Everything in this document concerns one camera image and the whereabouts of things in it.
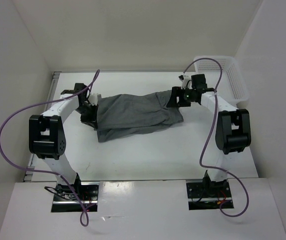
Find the grey shorts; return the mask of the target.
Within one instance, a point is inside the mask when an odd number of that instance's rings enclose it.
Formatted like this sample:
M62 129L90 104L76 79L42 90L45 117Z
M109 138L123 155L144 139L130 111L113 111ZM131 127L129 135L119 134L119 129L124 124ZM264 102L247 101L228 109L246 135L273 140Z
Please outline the grey shorts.
M118 94L98 101L97 138L100 143L131 135L165 130L184 121L178 108L166 107L171 91L147 95Z

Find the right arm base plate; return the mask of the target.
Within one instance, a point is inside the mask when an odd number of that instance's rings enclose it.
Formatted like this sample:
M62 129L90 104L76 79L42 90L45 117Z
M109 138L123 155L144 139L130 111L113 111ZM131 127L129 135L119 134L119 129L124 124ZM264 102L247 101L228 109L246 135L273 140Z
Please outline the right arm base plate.
M213 183L203 178L186 182L189 210L233 209L232 194L227 180Z

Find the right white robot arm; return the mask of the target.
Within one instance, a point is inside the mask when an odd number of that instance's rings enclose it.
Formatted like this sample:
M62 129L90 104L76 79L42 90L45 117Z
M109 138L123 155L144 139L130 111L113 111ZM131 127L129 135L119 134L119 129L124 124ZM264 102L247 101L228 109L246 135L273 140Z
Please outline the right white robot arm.
M182 74L179 80L182 85L172 87L167 107L183 108L198 103L213 114L210 132L199 160L200 166L206 169L202 191L212 197L226 186L229 164L234 155L243 152L251 144L250 115L248 110L239 109L219 96L216 87L208 87L204 74ZM215 165L205 165L203 158L212 135L215 136L220 154Z

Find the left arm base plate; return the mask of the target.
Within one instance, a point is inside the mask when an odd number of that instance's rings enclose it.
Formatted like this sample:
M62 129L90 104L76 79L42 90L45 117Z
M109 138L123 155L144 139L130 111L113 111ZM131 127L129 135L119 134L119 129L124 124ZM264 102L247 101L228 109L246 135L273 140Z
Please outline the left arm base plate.
M56 187L45 186L44 189L53 194L51 212L70 213L83 211L83 208L79 204L75 194L69 187L57 185ZM81 184L75 188L75 192L77 193L87 212L97 211L98 190L98 184Z

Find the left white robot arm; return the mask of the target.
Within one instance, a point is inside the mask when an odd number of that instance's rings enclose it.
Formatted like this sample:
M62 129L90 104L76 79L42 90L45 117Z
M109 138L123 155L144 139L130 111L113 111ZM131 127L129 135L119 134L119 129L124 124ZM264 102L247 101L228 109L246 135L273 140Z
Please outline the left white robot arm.
M98 101L101 95L91 93L91 88L76 83L74 89L64 90L59 101L41 115L29 118L29 150L42 159L55 175L56 192L70 199L82 196L83 188L78 173L71 167L65 151L66 137L63 123L73 113L80 114L81 123L97 128Z

